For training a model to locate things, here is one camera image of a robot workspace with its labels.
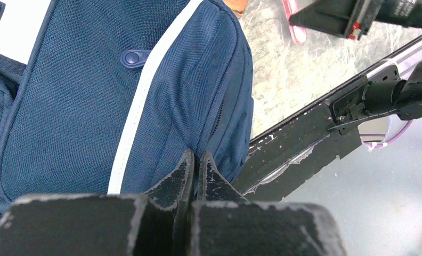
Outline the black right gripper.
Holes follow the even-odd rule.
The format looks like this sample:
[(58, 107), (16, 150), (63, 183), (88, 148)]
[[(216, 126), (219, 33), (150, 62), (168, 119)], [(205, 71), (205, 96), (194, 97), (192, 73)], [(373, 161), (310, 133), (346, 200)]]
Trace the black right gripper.
[[(359, 39), (362, 22), (371, 1), (320, 0), (314, 1), (289, 18), (293, 26), (316, 30), (346, 39)], [(422, 29), (422, 0), (387, 0), (375, 21)]]

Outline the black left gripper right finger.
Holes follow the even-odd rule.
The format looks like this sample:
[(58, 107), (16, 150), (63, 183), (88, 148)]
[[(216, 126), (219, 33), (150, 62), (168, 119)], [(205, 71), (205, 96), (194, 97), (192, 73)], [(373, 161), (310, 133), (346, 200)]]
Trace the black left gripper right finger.
[(202, 155), (191, 255), (345, 255), (334, 217), (312, 203), (249, 202)]

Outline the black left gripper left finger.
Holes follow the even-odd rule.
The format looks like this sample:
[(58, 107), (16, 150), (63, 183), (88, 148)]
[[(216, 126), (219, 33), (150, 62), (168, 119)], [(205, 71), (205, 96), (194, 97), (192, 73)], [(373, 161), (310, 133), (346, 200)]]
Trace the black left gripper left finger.
[(0, 255), (186, 255), (194, 155), (142, 194), (36, 194), (0, 221)]

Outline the pink highlighter pen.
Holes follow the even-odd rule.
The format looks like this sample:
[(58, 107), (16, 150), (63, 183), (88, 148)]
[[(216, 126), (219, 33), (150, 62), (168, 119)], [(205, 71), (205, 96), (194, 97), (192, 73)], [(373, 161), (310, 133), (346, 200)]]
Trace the pink highlighter pen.
[(293, 26), (289, 21), (291, 16), (299, 11), (297, 0), (283, 0), (282, 3), (288, 21), (291, 38), (295, 44), (304, 43), (307, 39), (305, 28)]

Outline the navy blue student backpack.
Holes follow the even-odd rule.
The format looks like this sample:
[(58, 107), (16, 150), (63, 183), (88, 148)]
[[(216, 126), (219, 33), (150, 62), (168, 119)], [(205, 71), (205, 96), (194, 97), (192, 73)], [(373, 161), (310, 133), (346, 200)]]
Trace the navy blue student backpack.
[(0, 219), (26, 194), (138, 194), (184, 151), (233, 182), (248, 156), (253, 60), (223, 1), (0, 1)]

